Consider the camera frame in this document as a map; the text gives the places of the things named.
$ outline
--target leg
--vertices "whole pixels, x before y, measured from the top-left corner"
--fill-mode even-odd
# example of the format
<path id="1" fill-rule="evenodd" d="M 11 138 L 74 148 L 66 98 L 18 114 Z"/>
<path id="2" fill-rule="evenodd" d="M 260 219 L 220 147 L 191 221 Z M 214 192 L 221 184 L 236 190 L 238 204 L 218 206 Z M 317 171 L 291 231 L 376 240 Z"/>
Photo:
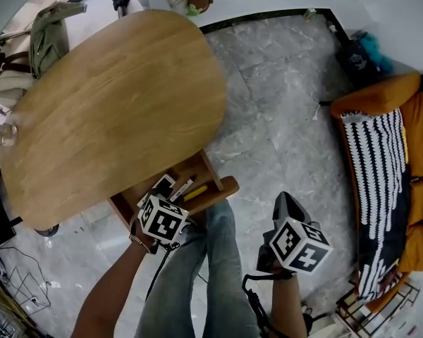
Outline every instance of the leg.
<path id="1" fill-rule="evenodd" d="M 204 338 L 259 337 L 259 327 L 241 284 L 235 219 L 227 201 L 207 210 L 207 321 Z"/>
<path id="2" fill-rule="evenodd" d="M 205 235 L 187 228 L 186 242 L 160 272 L 137 328 L 137 338 L 194 338 L 192 284 L 206 254 Z"/>

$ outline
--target sofa armrest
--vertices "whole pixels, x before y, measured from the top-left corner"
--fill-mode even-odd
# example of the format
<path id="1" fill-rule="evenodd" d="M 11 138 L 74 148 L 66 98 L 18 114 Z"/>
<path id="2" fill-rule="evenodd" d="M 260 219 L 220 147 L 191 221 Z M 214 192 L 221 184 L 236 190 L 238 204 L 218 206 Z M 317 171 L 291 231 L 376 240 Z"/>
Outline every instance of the sofa armrest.
<path id="1" fill-rule="evenodd" d="M 331 105 L 331 115 L 337 118 L 355 111 L 368 115 L 389 113 L 414 96 L 419 86 L 418 72 L 392 77 L 335 100 Z"/>

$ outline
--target wooden table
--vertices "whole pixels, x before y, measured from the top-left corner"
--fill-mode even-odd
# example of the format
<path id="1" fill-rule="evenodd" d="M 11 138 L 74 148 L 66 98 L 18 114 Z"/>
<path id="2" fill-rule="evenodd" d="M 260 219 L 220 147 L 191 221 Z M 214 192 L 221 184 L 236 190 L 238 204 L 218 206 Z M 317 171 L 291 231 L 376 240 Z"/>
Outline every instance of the wooden table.
<path id="1" fill-rule="evenodd" d="M 225 107 L 219 65 L 188 19 L 143 11 L 117 20 L 62 58 L 10 115 L 18 142 L 0 148 L 0 161 L 13 213 L 46 230 L 145 187 L 201 151 Z M 200 157 L 200 170 L 211 168 Z M 220 199 L 238 189 L 207 177 Z"/>

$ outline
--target marble floor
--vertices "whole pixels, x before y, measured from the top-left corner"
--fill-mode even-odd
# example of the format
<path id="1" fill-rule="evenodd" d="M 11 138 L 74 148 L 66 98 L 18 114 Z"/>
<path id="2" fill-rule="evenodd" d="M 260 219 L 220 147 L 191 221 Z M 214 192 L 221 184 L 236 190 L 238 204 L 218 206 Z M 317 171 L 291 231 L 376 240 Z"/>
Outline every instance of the marble floor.
<path id="1" fill-rule="evenodd" d="M 303 299 L 314 314 L 332 311 L 348 290 L 354 268 L 355 232 L 351 188 L 328 108 L 351 90 L 335 58 L 338 42 L 318 15 L 239 23 L 206 35 L 228 82 L 228 110 L 207 153 L 220 176 L 233 175 L 240 190 L 230 199 L 237 224 L 243 273 L 255 271 L 262 233 L 272 227 L 271 214 L 279 192 L 295 196 L 313 220 L 320 222 L 334 250 L 313 276 L 300 276 Z M 44 238 L 23 227 L 6 246 L 36 258 L 42 268 L 14 249 L 0 251 L 8 270 L 31 272 L 46 287 L 50 308 L 32 315 L 56 338 L 69 337 L 78 311 L 97 280 L 129 245 L 128 233 L 110 205 L 102 202 L 61 225 Z M 147 288 L 163 252 L 146 258 L 133 283 L 116 337 L 133 337 Z M 201 275 L 207 279 L 205 263 Z M 265 307 L 271 285 L 252 287 Z M 192 321 L 200 337 L 207 314 L 207 286 L 196 279 Z M 35 307 L 26 306 L 28 311 Z"/>

